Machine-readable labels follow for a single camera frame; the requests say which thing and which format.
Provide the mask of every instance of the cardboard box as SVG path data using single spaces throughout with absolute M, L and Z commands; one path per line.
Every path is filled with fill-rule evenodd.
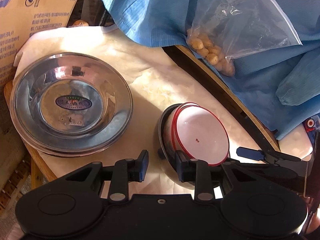
M 76 1 L 0 0 L 0 189 L 26 153 L 3 94 L 15 74 L 15 55 L 34 33 L 65 27 Z

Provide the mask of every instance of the black plastic mount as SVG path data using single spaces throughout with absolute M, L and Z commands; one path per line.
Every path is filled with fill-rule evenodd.
M 303 239 L 308 211 L 291 190 L 265 177 L 290 179 L 289 169 L 228 159 L 217 167 L 175 153 L 181 181 L 195 182 L 191 195 L 140 195 L 129 199 L 128 183 L 142 182 L 148 152 L 114 166 L 88 165 L 24 195 L 16 216 L 31 239 Z M 100 198 L 110 180 L 108 198 Z M 224 197 L 216 199 L 212 182 Z

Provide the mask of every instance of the metal screw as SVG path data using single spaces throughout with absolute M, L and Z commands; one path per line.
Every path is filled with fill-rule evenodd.
M 203 201 L 209 201 L 213 199 L 213 195 L 211 193 L 208 192 L 202 192 L 200 194 L 198 194 L 198 199 L 203 200 Z
M 113 193 L 109 197 L 113 201 L 122 201 L 125 199 L 125 194 L 122 193 Z
M 158 201 L 157 201 L 159 204 L 164 204 L 166 201 L 165 201 L 165 199 L 158 199 Z

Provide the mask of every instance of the red rim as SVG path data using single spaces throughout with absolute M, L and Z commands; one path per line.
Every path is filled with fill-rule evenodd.
M 174 134 L 173 122 L 174 122 L 174 120 L 175 120 L 175 118 L 176 118 L 177 113 L 178 113 L 182 108 L 184 108 L 186 104 L 196 104 L 196 105 L 198 106 L 198 104 L 195 103 L 195 102 L 185 102 L 185 103 L 181 104 L 180 106 L 178 106 L 178 107 L 176 108 L 176 110 L 175 110 L 176 112 L 175 112 L 174 115 L 173 115 L 172 123 L 171 123 L 171 141 L 172 141 L 173 149 L 174 149 L 175 151 L 177 150 L 177 148 L 176 148 L 176 143 L 175 143 L 174 136 L 173 136 L 173 134 Z
M 185 149 L 185 147 L 182 145 L 181 140 L 180 140 L 179 135 L 178 135 L 178 130 L 177 130 L 177 120 L 178 120 L 178 116 L 179 116 L 179 114 L 181 113 L 182 110 L 184 110 L 184 109 L 186 109 L 186 108 L 188 108 L 188 107 L 191 107 L 191 106 L 185 106 L 185 107 L 183 107 L 183 108 L 177 109 L 177 111 L 175 112 L 175 114 L 174 114 L 174 116 L 173 116 L 173 119 L 172 119 L 172 125 L 171 125 L 171 140 L 172 140 L 173 148 L 174 148 L 174 150 L 176 151 L 177 149 L 176 149 L 176 147 L 175 147 L 174 136 L 173 136 L 173 131 L 174 131 L 174 134 L 175 134 L 176 137 L 177 137 L 177 141 L 178 141 L 179 145 L 181 146 L 181 148 L 183 149 L 183 151 L 184 151 L 191 159 L 194 159 L 194 157 L 193 157 L 193 156 Z M 223 162 L 226 160 L 226 158 L 228 157 L 228 153 L 229 153 L 229 150 L 230 150 L 229 136 L 228 136 L 227 131 L 226 131 L 226 129 L 224 128 L 223 124 L 222 124 L 221 121 L 218 119 L 218 117 L 215 116 L 214 113 L 212 113 L 212 112 L 209 111 L 208 109 L 206 109 L 206 108 L 204 108 L 204 107 L 202 107 L 202 106 L 199 106 L 199 105 L 198 105 L 198 106 L 195 106 L 195 107 L 200 107 L 200 108 L 208 111 L 210 114 L 212 114 L 212 115 L 219 121 L 219 123 L 221 124 L 221 126 L 222 126 L 223 129 L 224 129 L 224 132 L 226 133 L 227 140 L 228 140 L 228 150 L 227 150 L 226 157 L 225 157 L 221 162 L 219 162 L 219 163 L 217 163 L 217 164 L 208 164 L 209 166 L 218 166 L 218 165 L 220 165 L 221 163 L 223 163 Z
M 314 121 L 312 118 L 309 119 L 308 122 L 307 122 L 307 126 L 308 126 L 309 128 L 313 128 L 314 125 L 315 125 L 315 121 Z

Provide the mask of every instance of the white bowl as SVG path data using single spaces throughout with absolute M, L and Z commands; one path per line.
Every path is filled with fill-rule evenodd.
M 164 126 L 167 152 L 181 150 L 190 159 L 217 166 L 229 153 L 229 139 L 219 119 L 209 110 L 188 102 L 173 111 Z

